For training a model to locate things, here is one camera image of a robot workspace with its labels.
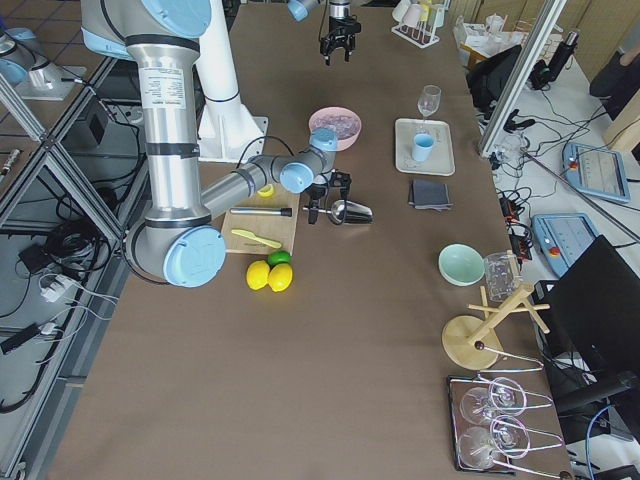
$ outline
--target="cutting board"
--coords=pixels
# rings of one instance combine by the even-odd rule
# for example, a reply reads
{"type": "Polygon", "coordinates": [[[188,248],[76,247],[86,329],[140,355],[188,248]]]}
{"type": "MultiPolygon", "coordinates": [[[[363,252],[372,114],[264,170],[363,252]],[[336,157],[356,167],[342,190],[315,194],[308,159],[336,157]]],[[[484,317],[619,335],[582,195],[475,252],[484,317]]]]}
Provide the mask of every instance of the cutting board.
{"type": "Polygon", "coordinates": [[[291,217],[271,216],[271,215],[233,215],[227,212],[222,223],[222,236],[227,245],[229,253],[252,253],[268,255],[276,251],[275,248],[268,247],[262,243],[240,237],[231,233],[233,228],[249,230],[259,237],[277,240],[282,243],[282,248],[293,253],[293,240],[296,236],[296,221],[298,219],[298,202],[300,195],[285,190],[281,185],[274,184],[275,193],[269,198],[262,198],[254,195],[238,207],[263,207],[263,208],[285,208],[289,207],[293,211],[291,217]]]}

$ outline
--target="blue cable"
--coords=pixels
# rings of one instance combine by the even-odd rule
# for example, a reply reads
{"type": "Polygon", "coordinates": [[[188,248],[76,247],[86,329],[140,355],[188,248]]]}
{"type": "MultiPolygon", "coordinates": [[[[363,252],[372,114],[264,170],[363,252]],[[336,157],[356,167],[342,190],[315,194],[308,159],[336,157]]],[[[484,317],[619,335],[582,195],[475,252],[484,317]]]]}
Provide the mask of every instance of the blue cable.
{"type": "Polygon", "coordinates": [[[591,480],[595,480],[593,467],[591,466],[591,455],[589,454],[589,438],[591,437],[591,429],[593,428],[593,424],[596,423],[596,420],[598,419],[598,417],[600,417],[600,415],[602,415],[604,412],[606,412],[610,408],[613,408],[613,405],[607,405],[606,407],[602,407],[600,410],[598,410],[598,413],[596,413],[593,416],[593,418],[589,422],[589,426],[587,427],[587,436],[584,439],[584,450],[587,457],[587,468],[589,469],[589,478],[591,480]]]}

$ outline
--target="green bowl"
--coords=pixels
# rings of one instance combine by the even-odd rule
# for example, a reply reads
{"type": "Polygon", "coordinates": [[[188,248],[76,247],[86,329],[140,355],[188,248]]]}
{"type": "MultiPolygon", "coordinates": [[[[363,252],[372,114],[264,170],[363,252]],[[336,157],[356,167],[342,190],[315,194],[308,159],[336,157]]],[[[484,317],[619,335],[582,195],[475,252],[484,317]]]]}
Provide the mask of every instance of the green bowl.
{"type": "Polygon", "coordinates": [[[440,252],[438,268],[447,282],[459,287],[473,285],[484,277],[484,261],[480,254],[460,243],[449,245],[440,252]]]}

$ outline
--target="folded cloth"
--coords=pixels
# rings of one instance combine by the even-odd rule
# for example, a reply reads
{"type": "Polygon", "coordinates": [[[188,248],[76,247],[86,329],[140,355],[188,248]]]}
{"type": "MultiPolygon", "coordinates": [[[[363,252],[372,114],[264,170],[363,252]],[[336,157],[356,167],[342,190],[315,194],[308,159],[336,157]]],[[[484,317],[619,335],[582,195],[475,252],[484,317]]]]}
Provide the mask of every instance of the folded cloth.
{"type": "Polygon", "coordinates": [[[415,179],[409,190],[409,205],[420,210],[450,210],[449,189],[444,183],[415,179]]]}

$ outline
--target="lime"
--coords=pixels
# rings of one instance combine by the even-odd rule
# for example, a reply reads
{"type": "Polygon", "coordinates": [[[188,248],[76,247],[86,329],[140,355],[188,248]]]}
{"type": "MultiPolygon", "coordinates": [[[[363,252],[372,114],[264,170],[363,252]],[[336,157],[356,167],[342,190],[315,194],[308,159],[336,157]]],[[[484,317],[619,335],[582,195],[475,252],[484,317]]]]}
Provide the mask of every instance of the lime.
{"type": "Polygon", "coordinates": [[[247,285],[251,290],[260,290],[269,279],[269,264],[264,260],[257,260],[247,268],[247,285]]]}
{"type": "Polygon", "coordinates": [[[262,198],[269,198],[271,195],[275,193],[276,189],[273,187],[271,183],[265,185],[260,190],[258,190],[258,196],[262,198]]]}
{"type": "Polygon", "coordinates": [[[267,263],[272,267],[280,265],[281,263],[291,263],[291,255],[284,250],[278,250],[267,257],[267,263]]]}
{"type": "Polygon", "coordinates": [[[269,286],[274,292],[286,290],[293,280],[293,269],[288,263],[281,263],[271,269],[269,286]]]}

